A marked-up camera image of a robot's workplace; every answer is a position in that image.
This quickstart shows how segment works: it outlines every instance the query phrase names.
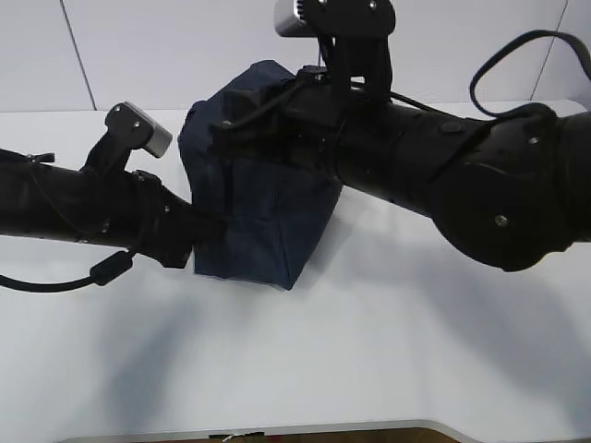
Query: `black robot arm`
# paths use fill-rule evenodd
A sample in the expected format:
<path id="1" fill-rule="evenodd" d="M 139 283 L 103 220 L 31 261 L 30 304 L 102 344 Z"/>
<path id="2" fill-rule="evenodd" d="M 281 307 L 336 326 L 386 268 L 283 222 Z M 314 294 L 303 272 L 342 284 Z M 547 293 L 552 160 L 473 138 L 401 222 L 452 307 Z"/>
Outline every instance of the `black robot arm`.
<path id="1" fill-rule="evenodd" d="M 131 103 L 106 117 L 107 132 L 79 171 L 50 166 L 53 154 L 0 150 L 0 233 L 125 248 L 77 281 L 43 284 L 0 276 L 0 285 L 28 292 L 63 292 L 105 285 L 129 270 L 136 254 L 183 268 L 194 244 L 223 234 L 215 218 L 166 189 L 153 174 L 125 171 L 132 150 L 161 157 L 172 140 Z"/>
<path id="2" fill-rule="evenodd" d="M 347 10 L 340 10 L 344 3 Z M 532 103 L 495 114 L 475 94 L 479 79 L 504 56 L 546 36 L 567 41 L 591 78 L 591 58 L 578 39 L 532 31 L 493 56 L 470 88 L 476 106 L 496 117 L 480 121 L 388 93 L 391 65 L 383 48 L 393 10 L 391 19 L 372 18 L 365 1 L 328 5 L 332 10 L 303 2 L 327 68 L 307 66 L 279 90 L 228 92 L 225 121 L 211 128 L 214 153 L 327 174 L 430 217 L 461 252 L 507 271 L 589 240 L 591 113 L 559 118 Z M 392 8 L 387 0 L 375 5 L 382 13 Z M 360 18 L 356 33 L 347 26 L 351 14 Z M 365 84 L 352 81 L 359 76 Z M 420 109 L 393 104 L 391 96 Z"/>

